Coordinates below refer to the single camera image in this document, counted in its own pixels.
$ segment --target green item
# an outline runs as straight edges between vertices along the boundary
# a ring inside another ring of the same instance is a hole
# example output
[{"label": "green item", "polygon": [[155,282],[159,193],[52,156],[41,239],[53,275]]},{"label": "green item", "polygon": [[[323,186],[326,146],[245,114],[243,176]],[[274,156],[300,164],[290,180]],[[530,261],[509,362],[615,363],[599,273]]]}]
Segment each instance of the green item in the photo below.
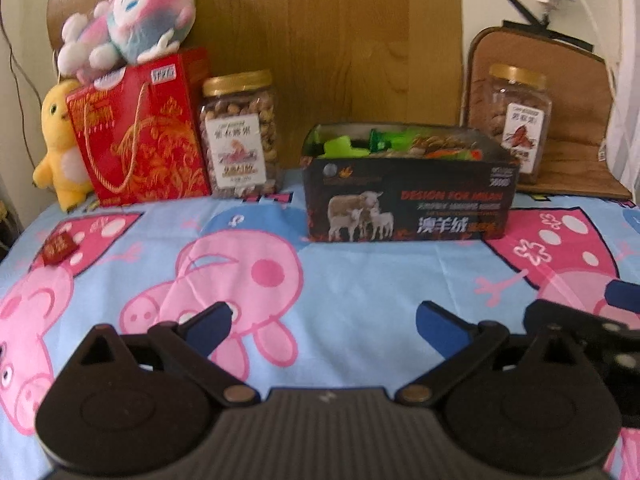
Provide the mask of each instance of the green item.
[{"label": "green item", "polygon": [[408,152],[414,143],[415,137],[426,132],[424,128],[409,127],[402,132],[382,132],[373,129],[369,135],[369,149],[371,153],[386,152]]},{"label": "green item", "polygon": [[318,158],[361,158],[369,156],[369,150],[351,146],[351,138],[343,135],[324,143],[324,155]]}]

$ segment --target red gift bag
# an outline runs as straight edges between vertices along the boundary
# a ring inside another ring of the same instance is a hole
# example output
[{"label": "red gift bag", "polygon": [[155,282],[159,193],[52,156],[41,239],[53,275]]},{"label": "red gift bag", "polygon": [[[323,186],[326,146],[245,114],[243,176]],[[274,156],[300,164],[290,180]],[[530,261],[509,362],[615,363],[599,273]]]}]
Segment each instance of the red gift bag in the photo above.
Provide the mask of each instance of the red gift bag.
[{"label": "red gift bag", "polygon": [[127,66],[67,97],[101,206],[210,194],[197,134],[208,76],[199,48]]}]

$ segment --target blue bedsheet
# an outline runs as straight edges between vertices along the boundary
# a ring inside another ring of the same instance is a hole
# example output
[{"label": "blue bedsheet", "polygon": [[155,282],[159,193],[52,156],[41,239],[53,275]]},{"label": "blue bedsheet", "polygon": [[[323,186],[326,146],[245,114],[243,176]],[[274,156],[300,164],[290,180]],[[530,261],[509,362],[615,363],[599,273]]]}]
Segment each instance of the blue bedsheet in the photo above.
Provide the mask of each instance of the blue bedsheet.
[{"label": "blue bedsheet", "polygon": [[[0,480],[48,471],[33,431],[38,403],[86,332],[185,320],[217,300],[232,332],[211,358],[265,395],[273,386],[384,386],[437,365],[417,307],[522,331],[549,298],[640,327],[640,210],[594,198],[518,195],[507,236],[485,243],[310,244],[298,172],[259,202],[210,198],[43,213],[0,266]],[[79,249],[44,267],[43,241]],[[640,435],[625,430],[607,468],[639,479]]]}]

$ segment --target metal rivet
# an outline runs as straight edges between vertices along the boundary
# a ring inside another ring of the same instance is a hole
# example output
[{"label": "metal rivet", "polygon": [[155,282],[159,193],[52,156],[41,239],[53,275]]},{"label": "metal rivet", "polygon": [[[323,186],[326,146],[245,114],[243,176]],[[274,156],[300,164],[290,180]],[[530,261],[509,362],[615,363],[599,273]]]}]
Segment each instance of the metal rivet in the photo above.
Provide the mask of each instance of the metal rivet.
[{"label": "metal rivet", "polygon": [[635,368],[638,362],[629,354],[616,355],[616,362],[624,368]]},{"label": "metal rivet", "polygon": [[620,332],[620,326],[615,323],[603,323],[602,327],[608,332]]},{"label": "metal rivet", "polygon": [[223,395],[228,402],[241,404],[242,402],[254,400],[255,390],[244,384],[238,384],[236,386],[229,386]]},{"label": "metal rivet", "polygon": [[409,384],[409,386],[402,389],[400,394],[406,402],[410,402],[412,404],[426,402],[431,399],[431,396],[433,395],[431,389],[426,386],[422,386],[421,384]]}]

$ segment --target pig's snout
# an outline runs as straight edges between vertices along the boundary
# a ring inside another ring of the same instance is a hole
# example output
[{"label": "pig's snout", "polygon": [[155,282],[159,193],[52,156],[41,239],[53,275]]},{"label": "pig's snout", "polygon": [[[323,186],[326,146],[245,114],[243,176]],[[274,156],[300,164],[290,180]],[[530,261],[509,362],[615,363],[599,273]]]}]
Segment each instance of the pig's snout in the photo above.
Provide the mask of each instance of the pig's snout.
[{"label": "pig's snout", "polygon": [[53,377],[39,374],[24,383],[15,402],[15,420],[22,434],[34,432],[36,412],[53,384]]},{"label": "pig's snout", "polygon": [[140,296],[129,303],[121,314],[121,327],[127,334],[145,333],[159,321],[158,304],[147,296]]}]

